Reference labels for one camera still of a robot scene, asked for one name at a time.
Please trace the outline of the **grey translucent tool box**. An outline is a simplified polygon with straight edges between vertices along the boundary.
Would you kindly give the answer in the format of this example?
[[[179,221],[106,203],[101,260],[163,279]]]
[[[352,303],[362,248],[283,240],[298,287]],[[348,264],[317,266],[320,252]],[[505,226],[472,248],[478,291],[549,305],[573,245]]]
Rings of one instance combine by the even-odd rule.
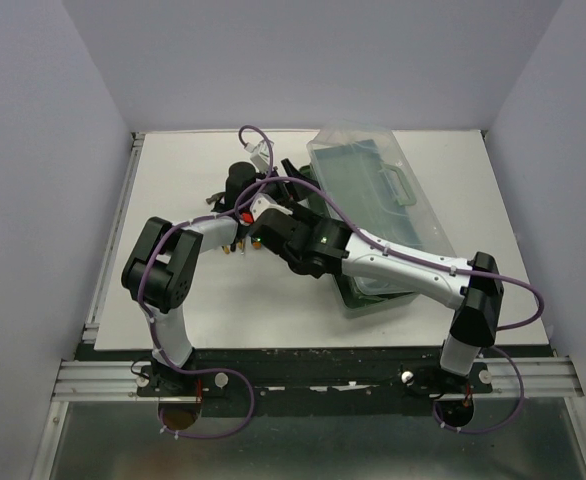
[[[308,166],[328,197],[360,229],[395,244],[458,257],[393,132],[370,124],[332,121],[307,143]],[[347,318],[432,299],[386,280],[333,276]]]

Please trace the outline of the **yellow black pliers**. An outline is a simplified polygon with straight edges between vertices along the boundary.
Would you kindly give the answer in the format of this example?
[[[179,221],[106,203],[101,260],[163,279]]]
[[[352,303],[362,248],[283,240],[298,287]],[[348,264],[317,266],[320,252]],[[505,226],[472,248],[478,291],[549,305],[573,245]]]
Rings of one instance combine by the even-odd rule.
[[[244,242],[237,242],[231,245],[225,245],[222,247],[222,249],[226,255],[231,253],[239,253],[240,255],[244,255],[246,252],[246,244]]]

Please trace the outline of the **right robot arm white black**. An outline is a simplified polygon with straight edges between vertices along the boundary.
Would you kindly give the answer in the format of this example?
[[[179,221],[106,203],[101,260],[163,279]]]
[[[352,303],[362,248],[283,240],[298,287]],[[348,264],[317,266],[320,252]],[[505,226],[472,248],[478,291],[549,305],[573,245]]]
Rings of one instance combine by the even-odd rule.
[[[454,311],[433,379],[453,392],[469,380],[475,358],[494,345],[504,286],[495,259],[466,260],[393,244],[343,221],[260,203],[251,209],[250,235],[297,275],[362,277],[424,295]]]

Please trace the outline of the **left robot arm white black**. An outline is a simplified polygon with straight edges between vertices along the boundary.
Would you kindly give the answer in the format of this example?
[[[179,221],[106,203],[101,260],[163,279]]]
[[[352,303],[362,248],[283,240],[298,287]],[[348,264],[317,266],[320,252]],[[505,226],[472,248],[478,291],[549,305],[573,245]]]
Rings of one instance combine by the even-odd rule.
[[[164,367],[160,382],[174,395],[187,393],[195,380],[186,364],[193,352],[184,323],[182,304],[189,293],[200,254],[223,248],[230,252],[246,238],[254,216],[249,212],[252,194],[242,193],[260,180],[277,175],[271,162],[236,162],[229,168],[225,190],[215,200],[208,216],[174,225],[149,218],[125,263],[122,286],[145,314],[151,339],[152,358]]]

